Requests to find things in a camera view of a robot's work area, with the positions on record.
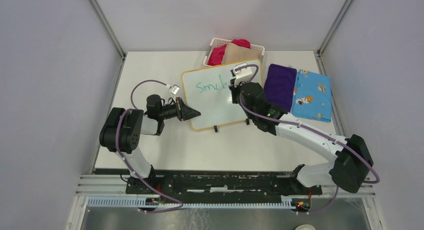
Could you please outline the yellow framed whiteboard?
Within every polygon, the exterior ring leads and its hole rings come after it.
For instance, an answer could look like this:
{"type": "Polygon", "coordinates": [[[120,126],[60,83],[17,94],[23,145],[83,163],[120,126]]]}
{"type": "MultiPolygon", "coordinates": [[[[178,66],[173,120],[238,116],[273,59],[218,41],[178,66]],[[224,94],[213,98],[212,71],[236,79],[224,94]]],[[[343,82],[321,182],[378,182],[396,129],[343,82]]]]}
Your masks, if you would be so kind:
{"type": "Polygon", "coordinates": [[[262,62],[257,58],[189,70],[181,74],[184,102],[201,113],[190,120],[194,130],[220,127],[247,119],[243,109],[232,103],[229,89],[230,81],[234,78],[231,71],[241,65],[258,66],[258,72],[252,81],[263,84],[262,62]]]}

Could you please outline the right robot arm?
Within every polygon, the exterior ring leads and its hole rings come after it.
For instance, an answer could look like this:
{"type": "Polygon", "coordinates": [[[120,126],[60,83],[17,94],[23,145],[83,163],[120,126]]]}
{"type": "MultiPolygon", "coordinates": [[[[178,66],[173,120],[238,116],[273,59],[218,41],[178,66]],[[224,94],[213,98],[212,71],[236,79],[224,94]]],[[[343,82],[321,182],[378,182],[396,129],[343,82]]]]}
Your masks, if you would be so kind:
{"type": "Polygon", "coordinates": [[[309,187],[335,184],[348,193],[357,193],[363,184],[376,184],[380,178],[365,140],[327,133],[302,122],[290,112],[268,103],[256,82],[232,83],[232,102],[240,105],[247,118],[261,131],[294,141],[326,159],[326,163],[299,165],[289,179],[289,189],[302,194],[309,187]]]}

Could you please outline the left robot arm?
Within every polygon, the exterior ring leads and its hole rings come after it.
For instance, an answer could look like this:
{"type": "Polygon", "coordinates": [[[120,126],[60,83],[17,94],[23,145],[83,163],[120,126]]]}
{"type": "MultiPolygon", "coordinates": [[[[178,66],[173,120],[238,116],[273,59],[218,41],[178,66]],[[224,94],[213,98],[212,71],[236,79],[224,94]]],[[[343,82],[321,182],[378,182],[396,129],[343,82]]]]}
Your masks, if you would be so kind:
{"type": "Polygon", "coordinates": [[[160,136],[165,120],[176,118],[187,121],[201,116],[201,112],[187,106],[181,97],[170,98],[168,103],[157,94],[146,98],[146,111],[114,107],[99,133],[99,143],[116,154],[127,166],[131,177],[137,178],[138,187],[145,194],[157,188],[154,167],[139,148],[141,135],[160,136]]]}

